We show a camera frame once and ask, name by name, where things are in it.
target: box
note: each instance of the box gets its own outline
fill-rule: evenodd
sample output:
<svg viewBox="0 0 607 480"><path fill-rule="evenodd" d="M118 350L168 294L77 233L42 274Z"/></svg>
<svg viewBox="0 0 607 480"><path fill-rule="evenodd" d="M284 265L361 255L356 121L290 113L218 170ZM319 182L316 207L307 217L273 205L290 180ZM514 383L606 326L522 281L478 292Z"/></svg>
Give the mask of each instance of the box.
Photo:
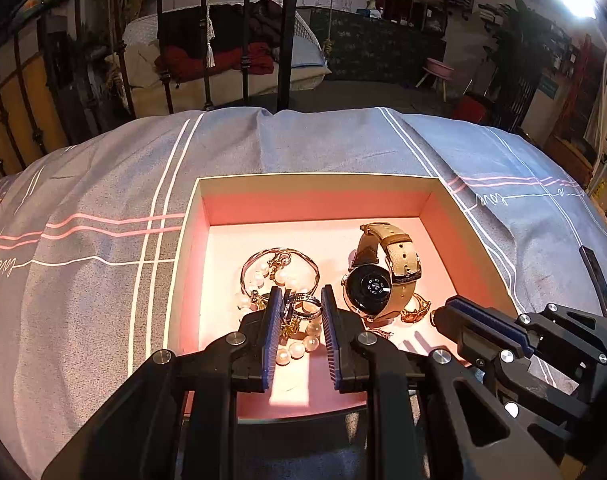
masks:
<svg viewBox="0 0 607 480"><path fill-rule="evenodd" d="M329 283L337 305L347 308L341 278L359 242L359 226L370 221L389 221L410 235L423 269L415 291L432 308L461 294L517 315L490 256L436 178L354 173L212 177L196 182L188 205L168 314L168 348L178 354L200 351L237 330L242 265L268 248L292 248L310 256L321 274L317 297ZM314 273L297 260L293 257L289 272L311 286ZM270 286L266 280L261 292ZM397 318L383 329L392 332L391 341L400 349L428 354L445 346L456 354L456 345L437 332L429 316L414 324ZM269 392L239 394L238 415L266 420L363 403L365 394L333 389L322 337L316 351L277 366Z"/></svg>

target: green sign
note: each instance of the green sign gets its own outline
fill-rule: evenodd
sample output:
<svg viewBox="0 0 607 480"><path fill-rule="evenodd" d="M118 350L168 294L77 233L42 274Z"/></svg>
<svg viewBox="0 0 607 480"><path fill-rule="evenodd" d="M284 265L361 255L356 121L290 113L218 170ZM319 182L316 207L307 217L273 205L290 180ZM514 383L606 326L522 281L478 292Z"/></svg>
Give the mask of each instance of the green sign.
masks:
<svg viewBox="0 0 607 480"><path fill-rule="evenodd" d="M539 90L546 94L550 99L554 99L558 88L559 85L557 83L548 76L541 74L541 79L539 79Z"/></svg>

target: red blanket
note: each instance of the red blanket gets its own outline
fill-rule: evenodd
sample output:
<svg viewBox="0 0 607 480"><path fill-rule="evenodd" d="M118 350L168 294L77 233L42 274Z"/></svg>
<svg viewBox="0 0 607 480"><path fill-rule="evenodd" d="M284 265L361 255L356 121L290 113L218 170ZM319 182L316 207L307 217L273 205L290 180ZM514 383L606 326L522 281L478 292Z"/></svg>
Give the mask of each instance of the red blanket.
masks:
<svg viewBox="0 0 607 480"><path fill-rule="evenodd" d="M248 45L250 57L250 74L272 74L275 69L270 48L267 43L250 43ZM192 59L182 48L168 45L164 49L164 56L155 61L157 69L166 68L172 78L178 83L200 79L204 76L204 64L201 59ZM215 75L234 68L242 69L242 50L235 48L228 52L215 54L215 66L208 69L208 75Z"/></svg>

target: watch face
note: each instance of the watch face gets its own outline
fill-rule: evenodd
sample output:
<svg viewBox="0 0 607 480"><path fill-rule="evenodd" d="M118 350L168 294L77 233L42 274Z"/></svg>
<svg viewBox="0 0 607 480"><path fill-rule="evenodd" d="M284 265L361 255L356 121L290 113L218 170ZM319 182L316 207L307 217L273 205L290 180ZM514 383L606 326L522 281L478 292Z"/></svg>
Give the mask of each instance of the watch face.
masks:
<svg viewBox="0 0 607 480"><path fill-rule="evenodd" d="M390 272L376 265L357 267L347 277L345 290L354 308L365 316L376 317L390 298Z"/></svg>

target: smartwatch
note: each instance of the smartwatch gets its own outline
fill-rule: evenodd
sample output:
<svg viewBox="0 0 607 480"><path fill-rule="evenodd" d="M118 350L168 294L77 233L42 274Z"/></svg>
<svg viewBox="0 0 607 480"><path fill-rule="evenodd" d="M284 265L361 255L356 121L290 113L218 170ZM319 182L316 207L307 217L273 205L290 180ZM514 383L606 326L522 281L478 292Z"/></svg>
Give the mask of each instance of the smartwatch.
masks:
<svg viewBox="0 0 607 480"><path fill-rule="evenodd" d="M397 226L372 222L360 228L363 234L349 274L341 280L344 299L366 321L392 319L410 302L421 277L421 262L412 239ZM387 269L378 265L379 245Z"/></svg>

